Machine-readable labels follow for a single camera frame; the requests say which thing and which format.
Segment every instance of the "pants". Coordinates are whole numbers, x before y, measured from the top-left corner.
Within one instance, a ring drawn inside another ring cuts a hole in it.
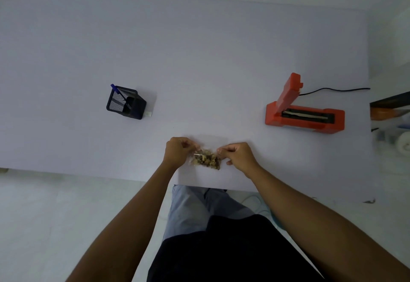
[[[242,219],[253,214],[248,207],[233,200],[222,189],[175,185],[162,240],[179,234],[204,231],[212,215]]]

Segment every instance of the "black power cord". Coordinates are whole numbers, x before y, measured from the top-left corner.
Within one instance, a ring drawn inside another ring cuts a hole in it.
[[[331,89],[331,88],[329,88],[329,87],[322,87],[321,89],[315,90],[315,91],[313,91],[313,92],[304,93],[304,94],[299,94],[299,96],[309,95],[309,94],[312,94],[312,93],[315,93],[315,92],[317,92],[317,91],[324,90],[324,89],[332,90],[332,91],[336,91],[336,92],[353,92],[353,91],[360,91],[360,90],[370,90],[370,87],[362,87],[362,88],[360,88],[360,89],[351,89],[351,90],[336,90],[336,89]]]

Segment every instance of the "hand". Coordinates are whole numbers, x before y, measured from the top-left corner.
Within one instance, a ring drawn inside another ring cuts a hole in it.
[[[260,165],[253,156],[252,150],[248,143],[240,142],[237,144],[229,144],[217,149],[218,157],[222,160],[230,159],[226,164],[234,165],[239,171],[248,175],[249,171]]]
[[[198,150],[200,146],[186,137],[172,137],[167,142],[165,148],[163,164],[170,165],[175,168],[182,166],[187,160],[188,155],[195,150]]]

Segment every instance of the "floor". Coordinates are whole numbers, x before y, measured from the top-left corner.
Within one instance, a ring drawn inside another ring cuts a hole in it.
[[[32,171],[1,174],[0,281],[64,281],[93,239],[143,184]],[[384,173],[377,187],[385,192],[386,203],[319,201],[351,220],[410,267],[410,176]],[[259,194],[228,192],[254,211],[268,215]],[[133,281],[146,281],[170,205],[171,186]]]

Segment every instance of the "pen holder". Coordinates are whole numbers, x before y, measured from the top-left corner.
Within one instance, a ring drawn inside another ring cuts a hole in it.
[[[131,109],[128,108],[124,98],[121,95],[111,90],[110,98],[107,103],[107,110],[119,113],[125,117],[141,120],[144,114],[145,107],[147,102],[138,95],[138,92],[133,89],[128,89],[126,87],[115,86],[120,90],[120,92],[127,99],[127,103],[131,106]]]

